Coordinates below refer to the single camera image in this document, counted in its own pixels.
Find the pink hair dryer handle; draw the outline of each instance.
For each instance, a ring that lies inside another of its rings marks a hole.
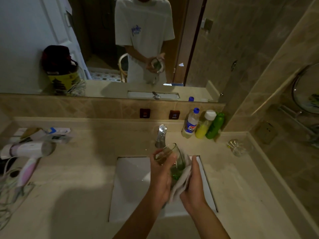
[[[28,162],[26,162],[19,174],[17,187],[25,186],[26,183],[28,183],[34,172],[35,165],[37,164],[38,159],[39,158],[30,158]]]

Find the white hair dryer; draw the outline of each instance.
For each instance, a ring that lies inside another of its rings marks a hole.
[[[26,162],[20,171],[12,202],[15,202],[19,194],[23,192],[23,187],[31,178],[38,159],[50,155],[53,152],[53,149],[53,145],[50,142],[45,141],[7,144],[4,146],[0,153],[1,159],[29,157],[28,162]]]

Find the person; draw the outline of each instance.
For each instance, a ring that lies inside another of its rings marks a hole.
[[[168,0],[117,0],[115,43],[128,53],[127,82],[165,84],[151,65],[154,58],[165,61],[165,45],[175,38],[172,9]]]
[[[176,156],[170,156],[161,166],[154,160],[154,157],[161,151],[162,149],[159,149],[150,156],[151,182],[146,195],[113,239],[146,238],[161,208],[169,199],[170,168],[176,161]],[[196,156],[192,157],[191,171],[189,187],[180,195],[180,198],[186,211],[192,217],[201,239],[230,239],[205,200]]]

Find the yellow bottle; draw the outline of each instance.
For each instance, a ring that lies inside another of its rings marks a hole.
[[[205,134],[207,133],[210,125],[212,124],[216,116],[216,112],[214,112],[213,110],[207,110],[205,112],[204,119],[202,121],[199,121],[197,125],[197,130],[195,132],[195,136],[197,138],[204,138]]]

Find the towel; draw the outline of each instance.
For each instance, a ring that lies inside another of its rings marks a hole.
[[[185,153],[180,149],[181,156],[183,157],[185,161],[185,169],[183,170],[182,175],[176,182],[176,184],[173,186],[170,192],[169,196],[169,203],[172,203],[173,201],[177,200],[179,198],[179,195],[188,187],[189,179],[191,176],[191,168],[192,168],[192,161],[189,158],[188,154]]]

